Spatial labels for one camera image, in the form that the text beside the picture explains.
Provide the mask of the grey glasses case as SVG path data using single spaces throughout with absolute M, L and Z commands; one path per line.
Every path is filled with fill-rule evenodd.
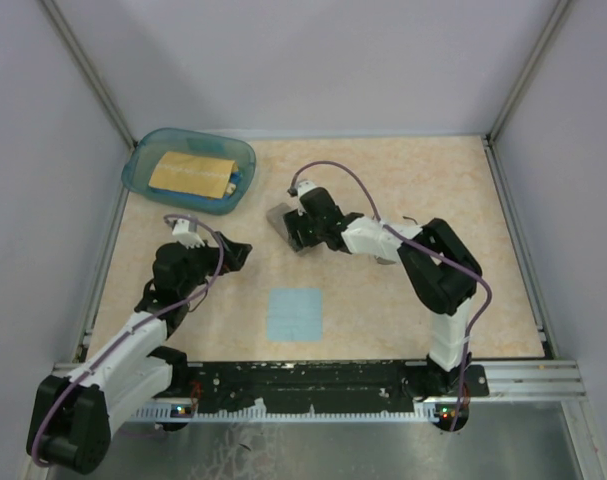
M 268 223 L 270 224 L 270 226 L 276 231 L 276 233 L 280 236 L 280 238 L 286 243 L 286 245 L 294 253 L 296 253 L 297 255 L 304 255 L 305 253 L 297 252 L 297 245 L 290 245 L 287 241 L 286 229 L 285 229 L 285 225 L 283 223 L 283 215 L 291 210 L 298 210 L 298 209 L 294 208 L 293 206 L 291 206 L 289 204 L 280 203 L 267 211 L 266 219 L 267 219 Z M 300 212 L 299 212 L 299 215 L 300 215 L 300 230 L 304 230 L 305 222 L 302 219 L 302 215 L 300 214 Z

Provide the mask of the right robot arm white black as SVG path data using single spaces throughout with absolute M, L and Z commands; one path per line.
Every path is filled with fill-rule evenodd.
M 343 213 L 327 189 L 303 181 L 288 189 L 298 207 L 282 215 L 285 238 L 297 253 L 320 244 L 401 265 L 424 307 L 432 312 L 426 365 L 406 380 L 416 399 L 449 396 L 465 383 L 470 359 L 471 308 L 482 269 L 450 225 L 439 218 L 394 226 L 378 217 Z

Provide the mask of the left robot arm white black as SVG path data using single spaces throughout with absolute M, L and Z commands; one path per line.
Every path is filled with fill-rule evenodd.
M 166 346 L 219 276 L 241 270 L 252 250 L 221 232 L 215 243 L 191 234 L 159 247 L 152 278 L 122 329 L 94 356 L 38 386 L 26 442 L 34 464 L 80 474 L 103 461 L 114 434 L 155 395 L 177 397 L 191 384 L 185 353 Z

